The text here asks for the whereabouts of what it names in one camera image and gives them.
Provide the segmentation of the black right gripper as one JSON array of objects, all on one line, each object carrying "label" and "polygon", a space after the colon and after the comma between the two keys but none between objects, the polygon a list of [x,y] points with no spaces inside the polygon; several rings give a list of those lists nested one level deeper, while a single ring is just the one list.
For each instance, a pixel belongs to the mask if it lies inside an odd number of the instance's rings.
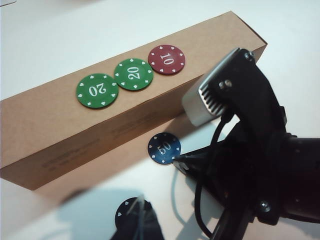
[{"label": "black right gripper", "polygon": [[206,189],[229,212],[230,219],[254,218],[276,225],[282,215],[280,178],[277,176],[281,147],[287,137],[272,139],[259,153],[244,137],[227,137],[173,160],[174,166],[196,181],[194,211],[199,225],[201,195]]}]

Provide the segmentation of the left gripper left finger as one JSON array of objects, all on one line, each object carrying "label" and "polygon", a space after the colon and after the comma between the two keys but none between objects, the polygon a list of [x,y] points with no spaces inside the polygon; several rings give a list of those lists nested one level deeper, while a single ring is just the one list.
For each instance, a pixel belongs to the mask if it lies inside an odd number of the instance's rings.
[{"label": "left gripper left finger", "polygon": [[124,200],[115,212],[115,233],[111,240],[140,240],[143,239],[142,221],[145,200],[139,197],[131,197]]}]

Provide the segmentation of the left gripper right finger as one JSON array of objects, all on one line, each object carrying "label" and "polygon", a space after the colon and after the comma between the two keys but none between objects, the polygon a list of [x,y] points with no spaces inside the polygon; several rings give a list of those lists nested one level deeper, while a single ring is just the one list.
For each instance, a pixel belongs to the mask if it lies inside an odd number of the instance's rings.
[{"label": "left gripper right finger", "polygon": [[145,240],[162,240],[163,233],[158,222],[157,214],[152,204],[144,202],[144,239]]}]

